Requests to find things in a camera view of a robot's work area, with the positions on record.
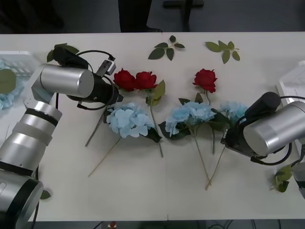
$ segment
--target flower stem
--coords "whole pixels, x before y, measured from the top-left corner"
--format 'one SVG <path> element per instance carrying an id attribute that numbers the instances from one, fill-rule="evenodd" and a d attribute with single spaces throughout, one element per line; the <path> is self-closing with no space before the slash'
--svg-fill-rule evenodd
<path id="1" fill-rule="evenodd" d="M 199 156 L 200 156 L 200 159 L 201 159 L 201 162 L 202 162 L 202 165 L 203 165 L 204 171 L 205 171 L 206 178 L 208 179 L 209 184 L 210 184 L 210 183 L 211 183 L 211 181 L 210 181 L 210 179 L 209 179 L 208 172 L 206 171 L 205 164 L 204 164 L 204 162 L 203 162 L 203 158 L 202 158 L 202 155 L 201 155 L 201 152 L 200 152 L 199 146 L 198 146 L 197 138 L 196 138 L 196 136 L 195 136 L 195 135 L 193 136 L 193 138 L 195 139 L 195 142 L 196 142 L 196 145 L 197 145 L 197 148 L 198 148 L 198 153 L 199 153 Z"/>
<path id="2" fill-rule="evenodd" d="M 147 94 L 147 96 L 148 96 L 148 99 L 149 99 L 149 108 L 150 108 L 150 111 L 151 111 L 151 114 L 152 114 L 152 120 L 153 120 L 153 123 L 154 123 L 154 128 L 156 129 L 157 134 L 159 134 L 158 127 L 157 127 L 156 121 L 155 121 L 154 116 L 153 116 L 153 108 L 152 108 L 152 105 L 151 105 L 151 99 L 150 99 L 149 94 Z M 159 145 L 161 157 L 163 157 L 163 151 L 162 151 L 162 148 L 161 148 L 160 141 L 158 142 L 158 145 Z"/>
<path id="3" fill-rule="evenodd" d="M 219 162 L 220 162 L 220 158 L 221 158 L 221 156 L 222 156 L 222 155 L 223 155 L 223 153 L 224 153 L 224 149 L 225 149 L 225 147 L 223 148 L 223 151 L 221 152 L 221 154 L 220 154 L 220 156 L 219 156 L 219 159 L 218 159 L 218 162 L 217 162 L 216 168 L 215 168 L 215 170 L 214 170 L 214 172 L 213 172 L 213 175 L 212 175 L 212 177 L 211 177 L 211 179 L 210 179 L 209 183 L 206 185 L 205 190 L 208 190 L 209 186 L 210 186 L 210 185 L 212 185 L 212 184 L 211 184 L 211 181 L 212 181 L 212 179 L 213 179 L 213 177 L 214 177 L 214 175 L 215 175 L 215 173 L 216 173 L 216 170 L 217 170 L 218 165 L 219 165 Z"/>
<path id="4" fill-rule="evenodd" d="M 206 98 L 208 99 L 208 101 L 209 101 L 209 105 L 211 105 L 211 100 L 209 99 L 209 96 L 208 96 L 208 91 L 207 90 L 205 90 L 205 95 L 206 95 Z"/>
<path id="5" fill-rule="evenodd" d="M 92 170 L 92 172 L 88 175 L 88 177 L 90 177 L 94 171 L 98 168 L 98 166 L 100 166 L 100 164 L 103 162 L 103 160 L 106 158 L 106 156 L 112 151 L 112 149 L 118 144 L 118 142 L 122 139 L 122 137 L 119 138 L 119 140 L 111 147 L 111 149 L 107 152 L 107 154 L 105 155 L 105 157 L 99 162 L 99 164 L 94 168 L 94 170 Z"/>
<path id="6" fill-rule="evenodd" d="M 212 128 L 212 135 L 213 135 L 213 155 L 215 154 L 215 131 Z"/>

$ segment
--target black cable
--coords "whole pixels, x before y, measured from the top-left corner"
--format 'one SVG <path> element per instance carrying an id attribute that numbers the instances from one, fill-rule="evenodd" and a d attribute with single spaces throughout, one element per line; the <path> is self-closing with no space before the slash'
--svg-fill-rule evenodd
<path id="1" fill-rule="evenodd" d="M 278 228 L 282 229 L 281 221 L 278 219 L 277 222 L 278 222 Z"/>
<path id="2" fill-rule="evenodd" d="M 35 179 L 36 180 L 39 180 L 38 174 L 39 174 L 39 166 L 37 167 L 37 169 L 35 171 Z M 34 218 L 33 218 L 31 229 L 33 229 L 34 226 L 35 226 L 37 215 L 38 215 L 38 210 L 39 210 L 39 202 L 38 202 L 38 204 L 36 206 L 36 209 L 35 209 L 35 214 L 34 214 Z"/>
<path id="3" fill-rule="evenodd" d="M 252 226 L 253 226 L 253 228 L 254 228 L 254 229 L 256 229 L 256 224 L 255 224 L 254 219 L 252 219 L 252 220 L 251 220 L 251 222 L 252 222 Z"/>
<path id="4" fill-rule="evenodd" d="M 281 96 L 280 98 L 281 99 L 292 98 L 292 99 L 304 99 L 305 100 L 305 97 L 295 96 L 295 95 Z"/>
<path id="5" fill-rule="evenodd" d="M 264 166 L 276 166 L 276 165 L 279 165 L 279 164 L 283 163 L 284 161 L 286 161 L 289 158 L 289 156 L 291 155 L 291 152 L 292 152 L 292 143 L 289 143 L 288 152 L 287 152 L 286 156 L 284 156 L 283 159 L 281 159 L 277 162 L 267 163 L 267 162 L 256 159 L 254 156 L 251 157 L 250 160 L 252 162 L 259 163 Z"/>
<path id="6" fill-rule="evenodd" d="M 211 228 L 216 227 L 216 226 L 219 226 L 219 227 L 221 227 L 222 229 L 225 229 L 224 226 L 221 225 L 221 224 L 219 224 L 219 223 L 216 223 L 216 224 L 213 224 L 213 225 L 209 226 L 208 229 L 211 229 Z"/>
<path id="7" fill-rule="evenodd" d="M 83 54 L 85 54 L 85 53 L 90 53 L 90 52 L 104 53 L 104 54 L 106 54 L 106 55 L 109 56 L 109 60 L 111 60 L 111 61 L 114 61 L 114 60 L 115 60 L 115 58 L 114 58 L 110 53 L 105 52 L 105 51 L 101 51 L 101 50 L 87 50 L 87 51 L 79 52 L 77 55 L 80 56 L 80 55 L 83 55 Z"/>
<path id="8" fill-rule="evenodd" d="M 93 229 L 97 229 L 97 227 L 98 227 L 99 225 L 101 225 L 103 222 L 104 222 L 104 221 L 100 222 L 100 223 L 99 223 L 98 225 L 96 225 Z"/>
<path id="9" fill-rule="evenodd" d="M 229 222 L 228 226 L 226 227 L 226 229 L 229 229 L 230 224 L 233 222 L 233 219 Z"/>
<path id="10" fill-rule="evenodd" d="M 55 102 L 55 108 L 58 110 L 58 101 L 59 101 L 59 94 L 56 93 L 56 102 Z"/>

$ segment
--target rose leaf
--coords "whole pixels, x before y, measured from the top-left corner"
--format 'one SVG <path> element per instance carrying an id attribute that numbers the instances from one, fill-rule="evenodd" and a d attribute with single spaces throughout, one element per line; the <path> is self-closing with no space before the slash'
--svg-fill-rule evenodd
<path id="1" fill-rule="evenodd" d="M 226 50 L 223 52 L 223 55 L 222 55 L 222 59 L 223 59 L 223 63 L 227 63 L 230 59 L 230 51 Z"/>
<path id="2" fill-rule="evenodd" d="M 158 99 L 165 95 L 165 81 L 162 80 L 153 90 L 153 99 Z"/>
<path id="3" fill-rule="evenodd" d="M 174 50 L 172 48 L 169 48 L 166 50 L 166 55 L 167 55 L 168 59 L 170 59 L 170 61 L 173 60 L 173 54 L 174 54 Z"/>
<path id="4" fill-rule="evenodd" d="M 218 41 L 218 44 L 222 50 L 229 49 L 228 45 L 226 45 L 225 43 L 223 43 L 221 41 Z"/>
<path id="5" fill-rule="evenodd" d="M 149 55 L 148 60 L 160 59 L 161 57 L 163 57 L 164 54 L 165 54 L 165 50 L 163 48 L 156 48 Z"/>
<path id="6" fill-rule="evenodd" d="M 47 62 L 51 62 L 53 60 L 53 50 L 48 53 Z"/>
<path id="7" fill-rule="evenodd" d="M 238 55 L 237 51 L 233 51 L 232 56 L 234 60 L 240 61 L 240 56 Z"/>
<path id="8" fill-rule="evenodd" d="M 183 44 L 179 44 L 179 43 L 176 43 L 174 46 L 177 47 L 177 48 L 180 48 L 180 49 L 185 48 L 185 46 Z"/>
<path id="9" fill-rule="evenodd" d="M 214 42 L 206 42 L 205 45 L 212 52 L 221 52 L 221 48 L 219 47 L 219 45 Z"/>
<path id="10" fill-rule="evenodd" d="M 201 97 L 199 92 L 196 94 L 195 102 L 199 104 L 203 103 L 203 98 Z"/>
<path id="11" fill-rule="evenodd" d="M 160 43 L 160 44 L 157 44 L 157 45 L 155 46 L 155 48 L 167 48 L 167 47 L 168 47 L 168 44 L 165 43 L 165 42 Z"/>
<path id="12" fill-rule="evenodd" d="M 144 137 L 153 140 L 155 143 L 160 142 L 160 140 L 161 140 L 161 138 L 162 138 L 162 137 L 160 137 L 160 136 L 158 135 L 157 131 L 156 131 L 154 128 L 150 128 L 150 129 L 148 130 L 148 134 L 147 134 L 146 136 L 144 136 Z"/>
<path id="13" fill-rule="evenodd" d="M 172 35 L 172 36 L 170 37 L 170 41 L 171 41 L 171 43 L 174 43 L 174 42 L 176 41 L 176 37 Z"/>
<path id="14" fill-rule="evenodd" d="M 229 47 L 229 49 L 234 49 L 235 48 L 235 45 L 233 44 L 233 42 L 229 42 L 228 43 L 228 47 Z"/>
<path id="15" fill-rule="evenodd" d="M 16 74 L 10 69 L 0 70 L 0 94 L 7 94 L 16 87 Z"/>
<path id="16" fill-rule="evenodd" d="M 179 98 L 179 101 L 181 102 L 182 105 L 184 105 L 184 104 L 190 102 L 191 100 Z"/>

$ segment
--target green leaves cluster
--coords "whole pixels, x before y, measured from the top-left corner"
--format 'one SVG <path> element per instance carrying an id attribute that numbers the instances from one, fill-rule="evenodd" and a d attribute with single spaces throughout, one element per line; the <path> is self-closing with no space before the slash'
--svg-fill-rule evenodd
<path id="1" fill-rule="evenodd" d="M 175 36 L 170 37 L 170 42 L 172 43 L 171 46 L 168 46 L 168 44 L 165 43 L 165 42 L 157 44 L 155 46 L 155 49 L 149 55 L 148 59 L 149 60 L 157 60 L 157 59 L 160 59 L 161 57 L 163 57 L 164 54 L 166 53 L 168 59 L 170 59 L 170 61 L 172 61 L 173 60 L 173 55 L 174 55 L 174 49 L 173 48 L 184 49 L 185 46 L 183 44 L 180 44 L 180 43 L 176 42 L 176 37 Z"/>
<path id="2" fill-rule="evenodd" d="M 288 180 L 291 178 L 291 176 L 291 164 L 278 170 L 272 181 L 274 188 L 279 192 L 285 192 L 289 185 Z"/>
<path id="3" fill-rule="evenodd" d="M 77 54 L 79 52 L 79 50 L 77 48 L 74 48 L 73 46 L 70 46 L 68 45 L 67 43 L 64 43 L 64 44 L 56 44 L 54 46 L 54 48 L 56 47 L 63 47 L 65 48 L 66 50 L 72 52 L 73 54 Z M 47 62 L 50 62 L 53 60 L 53 50 L 51 50 L 49 53 L 48 53 L 48 56 L 47 56 Z"/>
<path id="4" fill-rule="evenodd" d="M 211 50 L 213 52 L 223 51 L 223 54 L 222 54 L 223 63 L 227 63 L 229 61 L 231 55 L 234 60 L 240 61 L 240 56 L 237 52 L 237 50 L 239 50 L 239 49 L 235 48 L 235 45 L 233 44 L 233 42 L 229 42 L 228 44 L 225 44 L 222 41 L 218 41 L 218 44 L 216 44 L 214 42 L 206 42 L 205 45 L 209 50 Z"/>
<path id="5" fill-rule="evenodd" d="M 146 104 L 156 106 L 159 104 L 163 95 L 165 95 L 165 81 L 162 80 L 154 89 L 147 92 Z"/>
<path id="6" fill-rule="evenodd" d="M 51 194 L 47 190 L 43 190 L 40 199 L 44 200 L 44 199 L 49 199 L 50 197 L 51 197 Z"/>
<path id="7" fill-rule="evenodd" d="M 0 94 L 8 94 L 16 87 L 16 74 L 10 69 L 0 70 Z"/>

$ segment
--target light blue hydrangea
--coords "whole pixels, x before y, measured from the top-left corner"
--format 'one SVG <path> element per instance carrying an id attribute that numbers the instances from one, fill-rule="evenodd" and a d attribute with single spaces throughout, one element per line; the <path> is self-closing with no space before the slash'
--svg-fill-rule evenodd
<path id="1" fill-rule="evenodd" d="M 210 106 L 203 103 L 188 102 L 173 109 L 171 116 L 166 119 L 165 130 L 172 136 L 179 133 L 176 128 L 178 123 L 196 125 L 213 119 L 214 115 L 215 113 L 211 111 Z"/>
<path id="2" fill-rule="evenodd" d="M 227 117 L 236 122 L 240 117 L 244 116 L 248 109 L 244 104 L 238 102 L 225 102 L 221 104 L 219 112 L 225 112 Z"/>
<path id="3" fill-rule="evenodd" d="M 10 68 L 4 64 L 4 61 L 0 61 L 0 70 L 1 69 Z M 8 94 L 0 94 L 0 110 L 13 106 L 15 98 L 20 95 L 23 90 L 24 82 L 25 77 L 17 76 L 15 89 Z"/>
<path id="4" fill-rule="evenodd" d="M 134 103 L 112 108 L 109 111 L 111 114 L 107 116 L 106 122 L 115 133 L 120 133 L 123 138 L 128 135 L 147 136 L 148 130 L 154 127 L 152 119 Z"/>

